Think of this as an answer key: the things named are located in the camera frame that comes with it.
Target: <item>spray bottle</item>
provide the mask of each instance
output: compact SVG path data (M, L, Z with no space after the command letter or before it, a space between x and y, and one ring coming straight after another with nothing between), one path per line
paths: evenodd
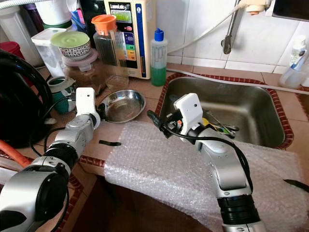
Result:
M150 42L151 47L151 84L162 86L166 80L167 46L164 32L159 28L154 32L154 39Z

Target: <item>stainless steel bowl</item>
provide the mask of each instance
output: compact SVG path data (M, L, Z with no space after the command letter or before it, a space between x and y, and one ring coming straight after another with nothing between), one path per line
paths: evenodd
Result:
M136 118L145 108L145 98L135 90L120 90L108 95L101 102L105 105L106 121L128 122Z

